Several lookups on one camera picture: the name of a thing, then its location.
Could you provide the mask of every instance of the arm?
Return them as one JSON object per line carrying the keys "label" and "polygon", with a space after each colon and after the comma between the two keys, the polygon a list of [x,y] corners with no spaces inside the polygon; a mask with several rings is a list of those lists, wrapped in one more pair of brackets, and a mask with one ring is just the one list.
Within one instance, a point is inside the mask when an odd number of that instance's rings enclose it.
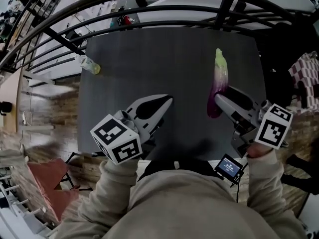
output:
{"label": "arm", "polygon": [[138,160],[116,166],[112,161],[102,162],[101,178],[89,200],[81,204],[76,219],[66,219],[60,225],[56,238],[102,238],[127,213],[131,187],[136,183]]}
{"label": "arm", "polygon": [[247,205],[258,212],[281,239],[307,238],[301,223],[291,210],[285,211],[280,178],[283,165],[274,150],[254,144],[248,150],[249,198]]}

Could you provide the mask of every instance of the white cube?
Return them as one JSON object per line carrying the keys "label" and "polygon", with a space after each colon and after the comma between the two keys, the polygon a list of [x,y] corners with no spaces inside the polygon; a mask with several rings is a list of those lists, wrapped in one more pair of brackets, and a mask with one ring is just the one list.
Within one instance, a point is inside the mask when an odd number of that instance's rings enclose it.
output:
{"label": "white cube", "polygon": [[100,150],[115,164],[121,164],[142,153],[139,134],[110,114],[90,133]]}

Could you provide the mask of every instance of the checkered fabric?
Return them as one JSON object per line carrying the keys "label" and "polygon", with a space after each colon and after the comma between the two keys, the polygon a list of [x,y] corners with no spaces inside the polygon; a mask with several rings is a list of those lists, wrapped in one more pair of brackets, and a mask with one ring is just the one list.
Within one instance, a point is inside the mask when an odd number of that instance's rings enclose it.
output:
{"label": "checkered fabric", "polygon": [[319,61],[316,58],[310,58],[305,53],[297,62],[289,69],[289,73],[293,78],[294,86],[297,89],[298,81],[302,81],[307,91],[308,107],[303,109],[301,106],[300,97],[297,96],[297,102],[292,102],[291,106],[287,107],[291,111],[302,114],[307,111],[319,111],[319,99],[314,98],[313,85],[319,83],[318,79]]}

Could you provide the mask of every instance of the small screen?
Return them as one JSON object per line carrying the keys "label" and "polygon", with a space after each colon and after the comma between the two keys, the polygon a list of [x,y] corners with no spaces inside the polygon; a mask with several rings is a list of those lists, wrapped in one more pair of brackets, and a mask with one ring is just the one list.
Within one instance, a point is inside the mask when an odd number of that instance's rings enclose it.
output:
{"label": "small screen", "polygon": [[240,167],[235,165],[228,158],[224,158],[218,167],[228,173],[231,177],[235,177],[240,170]]}

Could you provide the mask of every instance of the black and white pattern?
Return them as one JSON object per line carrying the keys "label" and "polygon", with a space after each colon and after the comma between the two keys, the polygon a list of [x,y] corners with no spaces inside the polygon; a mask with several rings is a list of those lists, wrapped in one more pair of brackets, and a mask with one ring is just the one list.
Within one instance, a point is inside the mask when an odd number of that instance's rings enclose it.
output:
{"label": "black and white pattern", "polygon": [[112,150],[116,160],[120,163],[140,153],[139,144],[136,139],[128,141]]}
{"label": "black and white pattern", "polygon": [[258,140],[274,146],[279,146],[286,128],[285,125],[266,119]]}
{"label": "black and white pattern", "polygon": [[273,106],[270,110],[270,113],[282,118],[283,120],[289,122],[290,118],[292,116],[291,113],[289,113],[288,111],[286,111],[285,109],[279,107],[279,106]]}
{"label": "black and white pattern", "polygon": [[95,140],[96,144],[98,145],[98,147],[100,148],[100,150],[101,150],[109,159],[111,159],[111,157],[110,157],[108,151],[106,150],[106,148],[104,148],[104,146],[103,146],[102,144],[100,144],[97,139],[94,138],[94,140]]}
{"label": "black and white pattern", "polygon": [[110,119],[100,126],[94,133],[106,144],[110,145],[115,139],[126,132],[127,129],[114,119]]}

